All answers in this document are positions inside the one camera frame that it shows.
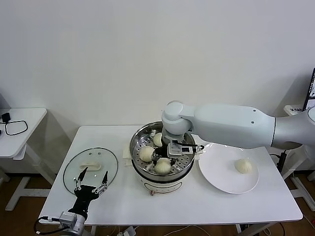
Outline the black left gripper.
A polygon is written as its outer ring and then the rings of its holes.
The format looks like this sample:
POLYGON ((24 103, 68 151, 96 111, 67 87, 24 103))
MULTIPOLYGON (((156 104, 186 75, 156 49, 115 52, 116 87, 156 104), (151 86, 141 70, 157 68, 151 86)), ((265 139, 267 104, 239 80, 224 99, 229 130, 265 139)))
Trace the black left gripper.
POLYGON ((74 194, 77 199, 73 207, 68 210, 68 212, 79 214, 83 217, 88 216, 88 208, 91 201, 96 200, 99 197, 99 194, 103 194, 103 192, 107 189, 108 182, 108 171, 106 171, 99 187, 96 188, 93 186, 81 185, 87 169, 88 167, 79 174, 78 178, 73 179, 75 183, 74 194))

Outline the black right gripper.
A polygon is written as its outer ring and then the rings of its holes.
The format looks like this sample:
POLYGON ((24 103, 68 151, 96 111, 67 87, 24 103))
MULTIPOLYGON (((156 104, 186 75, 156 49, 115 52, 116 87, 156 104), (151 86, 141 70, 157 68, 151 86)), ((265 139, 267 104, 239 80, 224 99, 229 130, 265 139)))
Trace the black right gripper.
POLYGON ((176 164, 177 159, 168 157, 167 150, 168 150, 167 146, 162 146, 162 147, 155 148, 155 150, 153 151, 153 155, 152 155, 152 163, 153 163, 154 166, 157 164, 157 161, 160 158, 170 159, 170 165, 171 166, 176 164))

